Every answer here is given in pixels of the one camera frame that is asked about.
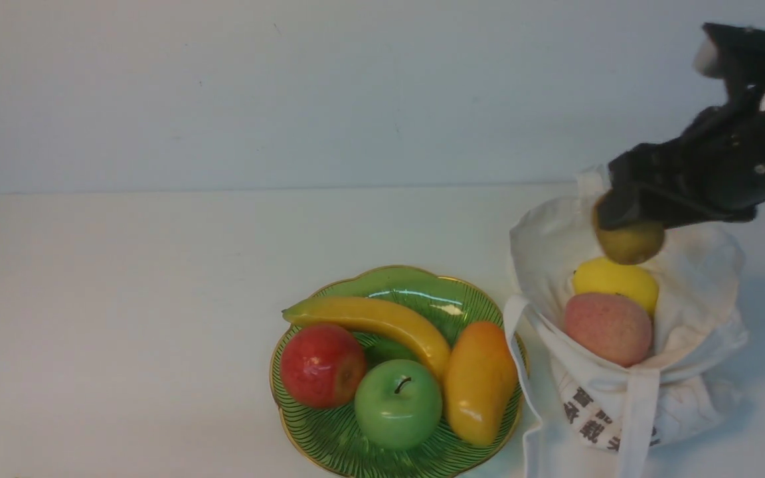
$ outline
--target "bag handle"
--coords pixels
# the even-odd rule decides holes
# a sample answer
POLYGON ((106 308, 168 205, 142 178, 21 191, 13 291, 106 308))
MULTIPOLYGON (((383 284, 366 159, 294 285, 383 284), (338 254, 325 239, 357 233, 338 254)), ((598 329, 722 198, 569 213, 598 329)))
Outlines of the bag handle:
POLYGON ((516 294, 507 300, 507 304, 503 308, 503 330, 507 335, 507 347, 515 361, 515 368, 519 372, 519 384, 521 384, 522 393, 525 394, 525 404, 535 416, 533 426, 525 430, 525 433, 522 435, 522 447, 525 454, 525 478, 528 476, 538 476, 538 433, 535 432, 539 432, 543 427, 543 419, 537 409, 535 409, 533 402, 533 388, 531 388, 531 382, 529 382, 527 377, 527 366, 521 358, 519 343, 515 339, 516 328, 519 326, 521 316, 528 306, 528 300, 516 294))
POLYGON ((659 396, 659 369, 633 366, 622 412, 622 441, 616 478, 640 478, 653 436, 659 396))
POLYGON ((577 196, 598 197, 606 193, 605 173, 603 165, 589 167, 577 173, 577 196))

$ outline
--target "robotic arm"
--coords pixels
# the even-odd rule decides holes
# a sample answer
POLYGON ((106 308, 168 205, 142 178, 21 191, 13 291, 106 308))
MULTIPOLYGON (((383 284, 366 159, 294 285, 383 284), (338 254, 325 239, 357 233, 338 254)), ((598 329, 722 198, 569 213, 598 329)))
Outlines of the robotic arm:
POLYGON ((677 138, 611 161, 611 190, 596 206, 599 229, 747 222, 765 202, 765 31, 716 24, 704 31, 695 67, 723 79, 728 102, 699 113, 677 138))

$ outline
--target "white backdrop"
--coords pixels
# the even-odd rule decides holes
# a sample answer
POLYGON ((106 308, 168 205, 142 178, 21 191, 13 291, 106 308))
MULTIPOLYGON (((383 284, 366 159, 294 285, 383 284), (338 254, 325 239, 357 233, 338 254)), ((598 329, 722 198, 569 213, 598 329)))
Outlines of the white backdrop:
POLYGON ((556 181, 667 139, 747 0, 0 0, 0 193, 556 181))

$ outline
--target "plate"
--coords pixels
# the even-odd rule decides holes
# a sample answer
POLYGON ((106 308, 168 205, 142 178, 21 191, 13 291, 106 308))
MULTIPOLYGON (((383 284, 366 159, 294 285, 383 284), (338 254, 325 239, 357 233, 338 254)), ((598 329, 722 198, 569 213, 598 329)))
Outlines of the plate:
MULTIPOLYGON (((491 321, 503 327, 501 309, 486 293, 468 282, 443 278, 408 266, 388 266, 336 282, 313 296, 359 296, 390 300, 423 315, 453 345, 462 330, 474 321, 491 321)), ((353 405, 315 410, 295 402, 286 392, 279 369, 282 351, 300 327, 291 326, 276 345, 270 361, 270 390, 279 408, 282 427, 294 447, 336 475, 354 478, 452 478, 491 459, 507 444, 521 418, 522 393, 516 385, 501 421, 501 431, 489 447, 474 447, 459 439, 442 418, 420 447, 391 451, 377 447, 362 434, 353 405)), ((370 333, 353 333, 367 350, 381 340, 370 333)), ((529 373, 525 346, 516 335, 529 373)))

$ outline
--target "table surface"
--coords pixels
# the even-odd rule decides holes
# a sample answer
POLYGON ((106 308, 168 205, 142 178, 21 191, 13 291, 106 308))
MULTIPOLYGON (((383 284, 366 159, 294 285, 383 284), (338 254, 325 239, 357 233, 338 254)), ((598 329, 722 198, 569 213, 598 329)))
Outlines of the table surface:
MULTIPOLYGON (((385 264, 514 293, 507 233, 571 184, 0 196, 0 478, 324 477, 283 434, 268 361, 279 311, 385 264)), ((765 475, 765 207, 729 226, 748 256, 752 331, 715 372, 746 394, 728 422, 655 449, 646 476, 765 475)), ((540 476, 611 477, 562 422, 528 324, 540 476)), ((520 477, 513 441, 467 476, 520 477)))

